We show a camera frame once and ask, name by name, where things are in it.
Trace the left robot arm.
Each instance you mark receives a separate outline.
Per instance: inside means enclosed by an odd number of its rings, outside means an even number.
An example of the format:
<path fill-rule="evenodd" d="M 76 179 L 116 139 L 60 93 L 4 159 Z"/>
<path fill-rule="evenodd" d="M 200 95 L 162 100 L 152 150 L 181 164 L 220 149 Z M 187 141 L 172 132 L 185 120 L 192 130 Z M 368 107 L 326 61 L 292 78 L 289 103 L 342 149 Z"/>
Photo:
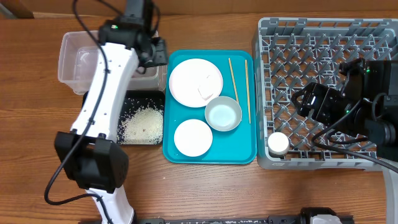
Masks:
<path fill-rule="evenodd" d="M 61 163 L 45 188 L 48 204 L 63 205 L 89 197 L 102 223 L 136 222 L 123 186 L 129 157 L 117 144 L 117 128 L 133 73 L 140 67 L 168 63 L 165 40 L 155 36 L 159 24 L 152 21 L 154 15 L 159 16 L 160 9 L 153 1 L 128 1 L 125 11 L 105 21 L 97 36 L 87 33 L 101 55 L 80 114 L 69 132 L 59 132 L 55 137 Z M 50 200 L 51 186 L 61 172 L 85 194 Z"/>

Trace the white cup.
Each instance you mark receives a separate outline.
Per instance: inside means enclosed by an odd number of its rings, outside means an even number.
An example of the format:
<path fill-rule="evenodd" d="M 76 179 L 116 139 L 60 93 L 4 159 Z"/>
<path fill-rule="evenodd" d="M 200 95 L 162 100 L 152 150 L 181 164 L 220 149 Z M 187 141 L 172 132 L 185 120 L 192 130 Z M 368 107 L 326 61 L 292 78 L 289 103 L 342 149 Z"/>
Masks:
<path fill-rule="evenodd" d="M 284 133 L 274 132 L 268 137 L 267 146 L 272 157 L 282 157 L 288 153 L 290 141 Z"/>

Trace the white napkin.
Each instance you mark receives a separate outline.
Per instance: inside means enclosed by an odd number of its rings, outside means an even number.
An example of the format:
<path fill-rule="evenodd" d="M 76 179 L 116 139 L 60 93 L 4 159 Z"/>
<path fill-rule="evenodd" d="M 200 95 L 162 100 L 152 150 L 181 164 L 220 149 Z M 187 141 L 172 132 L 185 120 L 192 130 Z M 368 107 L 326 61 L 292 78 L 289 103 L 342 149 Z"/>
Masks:
<path fill-rule="evenodd" d="M 198 87 L 198 92 L 203 100 L 209 99 L 213 96 L 216 89 L 216 78 L 214 76 L 207 76 Z"/>

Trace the grey bowl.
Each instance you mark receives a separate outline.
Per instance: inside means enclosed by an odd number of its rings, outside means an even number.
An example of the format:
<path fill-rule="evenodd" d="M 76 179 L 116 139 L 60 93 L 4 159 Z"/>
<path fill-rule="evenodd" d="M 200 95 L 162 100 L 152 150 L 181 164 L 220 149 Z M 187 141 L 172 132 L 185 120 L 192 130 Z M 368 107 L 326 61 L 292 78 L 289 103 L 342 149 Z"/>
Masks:
<path fill-rule="evenodd" d="M 237 128 L 242 117 L 239 103 L 228 96 L 218 96 L 205 107 L 206 122 L 217 131 L 227 132 Z"/>

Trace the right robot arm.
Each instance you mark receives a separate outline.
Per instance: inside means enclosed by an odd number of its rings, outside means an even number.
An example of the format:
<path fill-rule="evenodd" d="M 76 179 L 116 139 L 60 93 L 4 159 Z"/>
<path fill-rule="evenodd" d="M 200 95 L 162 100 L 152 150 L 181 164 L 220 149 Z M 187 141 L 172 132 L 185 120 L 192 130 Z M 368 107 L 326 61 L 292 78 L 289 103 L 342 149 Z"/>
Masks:
<path fill-rule="evenodd" d="M 387 222 L 397 223 L 397 61 L 358 58 L 339 65 L 340 90 L 309 83 L 291 97 L 298 115 L 326 128 L 313 146 L 366 159 L 382 167 Z"/>

